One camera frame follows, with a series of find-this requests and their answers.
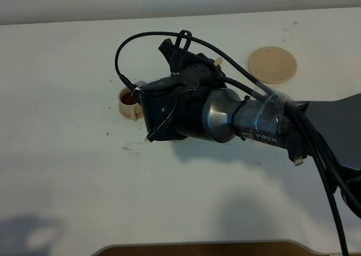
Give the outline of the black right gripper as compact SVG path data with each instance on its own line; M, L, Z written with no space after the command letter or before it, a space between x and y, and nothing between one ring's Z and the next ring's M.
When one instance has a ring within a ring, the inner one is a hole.
M178 74L161 78L142 87L138 95L148 131L147 140L168 141L186 137L207 140L202 127L202 109L210 92L225 88L217 81L224 76L217 71L213 59L204 54L186 57L180 68L182 50L170 38L158 50Z

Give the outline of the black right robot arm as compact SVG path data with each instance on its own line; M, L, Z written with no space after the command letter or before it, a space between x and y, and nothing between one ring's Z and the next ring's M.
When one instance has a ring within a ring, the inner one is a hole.
M148 140L187 137L226 143L234 137L286 149L299 165L311 156L330 193L360 214L360 95L294 101L267 86L251 89L225 76L219 60L166 39L159 47L171 74L133 91Z

